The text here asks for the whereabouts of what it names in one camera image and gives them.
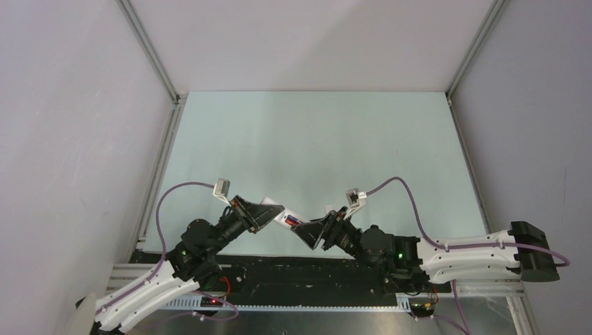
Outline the white remote control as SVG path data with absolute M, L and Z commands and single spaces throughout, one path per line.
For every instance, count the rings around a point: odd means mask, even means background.
M 284 206 L 269 197 L 264 198 L 261 201 L 261 204 Z M 305 223 L 309 223 L 310 221 L 284 206 L 284 210 L 274 217 L 273 222 L 278 223 L 286 229 L 292 229 L 292 227 L 300 226 Z

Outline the blue battery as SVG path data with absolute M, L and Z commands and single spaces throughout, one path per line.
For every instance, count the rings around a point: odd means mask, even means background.
M 291 215 L 287 215 L 284 218 L 284 221 L 289 226 L 298 226 L 298 225 L 300 225 L 300 221 L 297 218 L 295 218 L 294 216 L 291 216 Z

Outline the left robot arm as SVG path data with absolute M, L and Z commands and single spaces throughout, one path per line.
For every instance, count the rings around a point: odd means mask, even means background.
M 221 278 L 216 254 L 241 234 L 257 233 L 284 210 L 280 204 L 256 204 L 236 195 L 217 224 L 191 221 L 159 263 L 96 302 L 90 334 L 125 334 L 168 302 L 200 288 L 213 290 Z

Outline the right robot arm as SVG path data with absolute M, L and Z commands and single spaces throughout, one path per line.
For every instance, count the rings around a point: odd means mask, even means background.
M 432 241 L 388 234 L 377 225 L 361 230 L 346 217 L 345 209 L 312 221 L 288 211 L 280 222 L 310 249 L 340 248 L 377 269 L 402 292 L 458 280 L 519 278 L 545 283 L 560 278 L 546 234 L 526 221 L 513 221 L 508 230 L 480 237 Z

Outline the left controller board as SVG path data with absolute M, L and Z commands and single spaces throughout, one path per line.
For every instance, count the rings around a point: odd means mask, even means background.
M 223 308 L 225 305 L 223 301 L 223 297 L 201 296 L 200 308 Z

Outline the controller board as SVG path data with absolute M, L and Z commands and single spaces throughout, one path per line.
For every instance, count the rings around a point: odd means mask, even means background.
M 201 296 L 200 308 L 223 308 L 225 305 L 223 301 L 223 297 Z
M 410 315 L 413 318 L 433 318 L 435 312 L 434 305 L 432 303 L 411 303 L 410 304 Z

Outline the right controller board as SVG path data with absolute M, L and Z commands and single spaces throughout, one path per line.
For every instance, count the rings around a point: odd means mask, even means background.
M 432 303 L 411 303 L 410 304 L 410 315 L 413 318 L 433 318 L 435 312 L 434 305 Z

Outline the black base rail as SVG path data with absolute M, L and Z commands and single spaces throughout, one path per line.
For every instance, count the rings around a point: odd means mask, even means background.
M 406 293 L 452 291 L 449 283 L 414 278 L 406 284 L 356 260 L 335 258 L 218 255 L 217 281 L 206 292 L 226 293 L 230 303 L 279 306 L 387 306 Z

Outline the left aluminium frame profile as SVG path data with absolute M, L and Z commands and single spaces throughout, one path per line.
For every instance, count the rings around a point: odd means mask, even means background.
M 109 231 L 108 269 L 127 262 L 135 249 L 147 213 L 158 164 L 179 96 L 186 85 L 179 79 L 166 38 L 176 38 L 181 1 L 109 1 L 119 44 L 109 62 L 114 89 L 114 137 L 105 150 L 109 172 L 104 186 L 113 186 L 109 202 L 118 228 Z

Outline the aluminium frame profile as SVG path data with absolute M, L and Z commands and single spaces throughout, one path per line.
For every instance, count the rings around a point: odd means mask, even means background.
M 508 228 L 503 194 L 509 160 L 515 153 L 512 112 L 528 52 L 522 41 L 529 1 L 490 1 L 446 94 L 452 104 L 464 154 L 490 231 Z
M 166 38 L 176 38 L 181 1 L 109 1 L 119 44 L 109 62 L 114 89 L 114 137 L 105 150 L 109 172 L 104 186 L 113 186 L 109 202 L 118 228 L 109 231 L 108 269 L 127 262 L 135 249 L 147 213 L 158 164 L 179 96 L 186 85 L 179 79 Z

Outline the right aluminium frame profile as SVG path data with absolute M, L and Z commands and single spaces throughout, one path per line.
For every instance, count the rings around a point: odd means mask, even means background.
M 509 160 L 515 153 L 512 112 L 528 52 L 522 41 L 529 1 L 490 1 L 446 94 L 452 104 L 464 154 L 490 231 L 508 228 L 503 194 Z

